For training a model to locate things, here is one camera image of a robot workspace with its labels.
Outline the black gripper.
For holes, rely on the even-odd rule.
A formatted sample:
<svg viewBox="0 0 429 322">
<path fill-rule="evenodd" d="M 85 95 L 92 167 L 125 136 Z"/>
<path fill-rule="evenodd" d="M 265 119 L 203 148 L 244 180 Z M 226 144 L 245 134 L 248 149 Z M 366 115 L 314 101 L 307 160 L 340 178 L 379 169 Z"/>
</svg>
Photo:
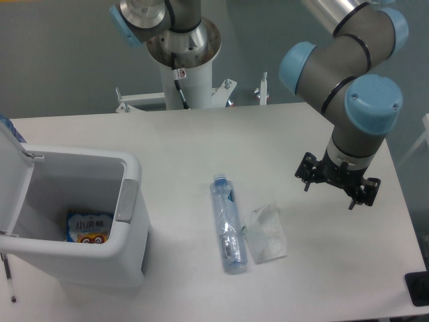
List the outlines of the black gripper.
<svg viewBox="0 0 429 322">
<path fill-rule="evenodd" d="M 349 210 L 353 210 L 355 205 L 372 207 L 381 185 L 381 180 L 378 178 L 363 178 L 364 173 L 365 168 L 356 169 L 351 163 L 345 161 L 337 165 L 329 157 L 322 159 L 320 169 L 320 161 L 307 152 L 295 177 L 305 184 L 304 190 L 308 191 L 312 183 L 322 182 L 323 175 L 326 183 L 346 192 L 351 198 Z"/>
</svg>

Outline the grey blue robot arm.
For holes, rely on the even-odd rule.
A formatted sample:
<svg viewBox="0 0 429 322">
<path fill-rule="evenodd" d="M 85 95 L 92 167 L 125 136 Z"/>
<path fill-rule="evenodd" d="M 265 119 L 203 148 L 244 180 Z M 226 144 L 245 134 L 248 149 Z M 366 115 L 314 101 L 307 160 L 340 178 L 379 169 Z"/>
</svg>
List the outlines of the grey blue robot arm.
<svg viewBox="0 0 429 322">
<path fill-rule="evenodd" d="M 306 153 L 296 171 L 305 184 L 326 183 L 346 192 L 352 205 L 372 206 L 381 181 L 365 178 L 372 159 L 402 109 L 403 95 L 371 69 L 400 50 L 408 23 L 397 10 L 368 1 L 306 1 L 333 42 L 320 48 L 300 42 L 288 50 L 279 78 L 293 94 L 333 125 L 321 160 Z M 212 61 L 219 53 L 217 27 L 199 1 L 119 1 L 109 10 L 130 46 L 145 44 L 159 64 L 168 109 L 224 107 L 212 89 Z"/>
</svg>

